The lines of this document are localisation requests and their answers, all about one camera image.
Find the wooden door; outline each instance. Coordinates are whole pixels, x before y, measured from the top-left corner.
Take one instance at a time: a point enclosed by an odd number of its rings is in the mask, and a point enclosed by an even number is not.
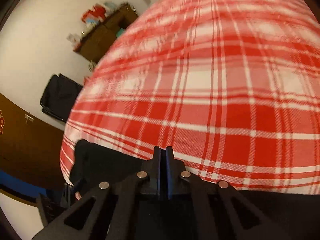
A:
[[[35,186],[61,190],[63,131],[35,118],[1,93],[0,110],[0,169]],[[26,123],[26,114],[33,122]]]

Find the black metal bracket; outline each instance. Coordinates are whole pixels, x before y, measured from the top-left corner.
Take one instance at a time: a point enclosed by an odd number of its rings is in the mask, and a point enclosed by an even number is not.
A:
[[[153,158],[142,164],[141,172],[114,185],[102,182],[33,240],[135,239],[134,217],[141,199],[161,203],[190,199],[192,208],[186,212],[193,213],[196,232],[190,239],[289,239],[228,182],[203,181],[174,158],[172,147],[166,150],[155,147]]]

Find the checkered blanket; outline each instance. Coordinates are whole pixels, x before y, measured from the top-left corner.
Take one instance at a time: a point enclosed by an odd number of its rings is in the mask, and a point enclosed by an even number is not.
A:
[[[69,116],[84,138],[202,179],[320,194],[320,25],[303,0],[163,0],[100,60]]]

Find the white wall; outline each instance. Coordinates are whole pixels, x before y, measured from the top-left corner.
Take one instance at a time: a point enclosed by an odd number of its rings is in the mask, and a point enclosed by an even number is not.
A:
[[[59,128],[39,100],[52,74],[83,83],[88,61],[72,51],[69,33],[80,33],[81,15],[102,0],[21,0],[0,32],[0,93],[25,111]],[[128,1],[139,14],[156,0]]]
[[[0,193],[0,206],[7,220],[22,240],[31,240],[42,228],[38,208]]]

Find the metal screw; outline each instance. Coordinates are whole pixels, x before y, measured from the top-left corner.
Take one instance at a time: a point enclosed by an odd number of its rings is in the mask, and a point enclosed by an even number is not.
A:
[[[103,181],[103,182],[101,182],[101,183],[99,184],[99,188],[101,188],[101,189],[106,189],[106,188],[108,188],[108,187],[109,187],[109,183],[106,182],[106,181]]]
[[[147,174],[145,171],[139,171],[139,172],[137,173],[137,176],[138,176],[139,178],[145,178],[147,175],[148,175],[148,174]]]
[[[181,176],[184,178],[189,178],[191,176],[191,173],[189,171],[183,171],[181,172]]]
[[[229,183],[224,181],[224,180],[222,180],[222,181],[219,181],[218,186],[220,188],[227,188],[227,187],[229,187]]]

